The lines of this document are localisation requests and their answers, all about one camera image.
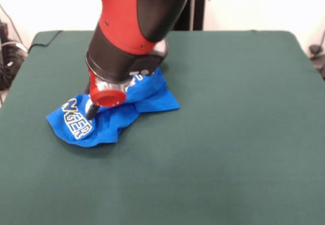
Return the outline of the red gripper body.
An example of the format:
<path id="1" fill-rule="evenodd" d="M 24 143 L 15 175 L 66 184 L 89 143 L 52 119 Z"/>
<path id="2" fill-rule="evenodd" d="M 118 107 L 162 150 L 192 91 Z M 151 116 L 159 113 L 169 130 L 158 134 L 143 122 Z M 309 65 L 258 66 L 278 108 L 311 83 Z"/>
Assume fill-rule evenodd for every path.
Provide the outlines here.
<path id="1" fill-rule="evenodd" d="M 101 107 L 115 107 L 126 100 L 126 81 L 113 83 L 89 71 L 89 95 L 92 102 Z"/>

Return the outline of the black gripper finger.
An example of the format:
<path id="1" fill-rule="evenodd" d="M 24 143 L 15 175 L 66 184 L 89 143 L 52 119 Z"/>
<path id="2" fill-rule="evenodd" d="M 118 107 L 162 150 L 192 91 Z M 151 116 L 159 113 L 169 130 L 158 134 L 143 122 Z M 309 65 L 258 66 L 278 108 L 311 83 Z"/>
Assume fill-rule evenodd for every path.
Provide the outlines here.
<path id="1" fill-rule="evenodd" d="M 87 105 L 85 108 L 86 118 L 88 120 L 92 120 L 96 116 L 98 110 L 99 110 L 99 106 L 94 103 Z"/>

